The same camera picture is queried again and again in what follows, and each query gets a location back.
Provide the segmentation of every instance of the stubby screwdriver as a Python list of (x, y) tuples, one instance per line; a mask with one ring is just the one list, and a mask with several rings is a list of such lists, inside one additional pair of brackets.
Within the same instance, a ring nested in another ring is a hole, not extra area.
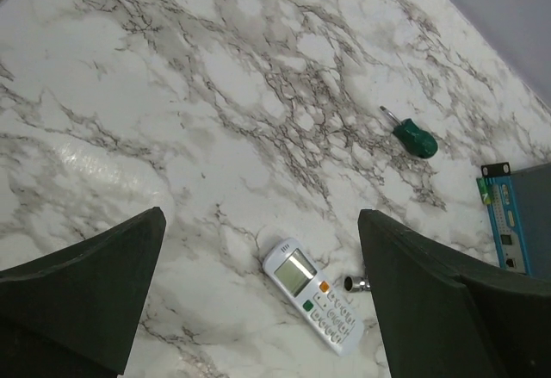
[(393, 134), (400, 140), (412, 156), (431, 158), (438, 151), (438, 143), (427, 131), (419, 128), (411, 118), (400, 121), (396, 116), (381, 105), (381, 111), (390, 118), (396, 126)]

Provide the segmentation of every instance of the silver metal cylinder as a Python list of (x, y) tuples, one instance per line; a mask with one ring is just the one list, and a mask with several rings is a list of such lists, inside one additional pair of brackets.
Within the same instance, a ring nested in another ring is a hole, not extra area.
[(347, 292), (369, 292), (371, 285), (367, 277), (346, 276), (344, 278), (344, 289)]

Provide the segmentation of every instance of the white marble table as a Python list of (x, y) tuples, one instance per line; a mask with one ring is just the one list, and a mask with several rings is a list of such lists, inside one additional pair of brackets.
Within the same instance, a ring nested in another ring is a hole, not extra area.
[[(263, 275), (300, 239), (340, 285), (378, 208), (495, 262), (480, 164), (551, 159), (551, 116), (447, 0), (8, 0), (0, 6), (0, 269), (159, 205), (127, 377), (389, 376), (324, 347)], [(429, 128), (404, 154), (378, 110)]]

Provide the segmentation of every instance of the keypad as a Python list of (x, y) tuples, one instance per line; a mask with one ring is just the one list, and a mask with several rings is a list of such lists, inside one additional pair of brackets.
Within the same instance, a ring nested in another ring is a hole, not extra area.
[(347, 303), (338, 299), (332, 289), (327, 293), (318, 292), (313, 301), (317, 306), (310, 315), (312, 320), (333, 343), (343, 342), (356, 322)]

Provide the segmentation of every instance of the white remote control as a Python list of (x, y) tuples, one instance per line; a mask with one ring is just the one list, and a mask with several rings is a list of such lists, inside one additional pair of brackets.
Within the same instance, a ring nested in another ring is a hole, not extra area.
[(280, 242), (264, 259), (263, 269), (335, 352), (344, 356), (357, 347), (362, 320), (297, 240)]

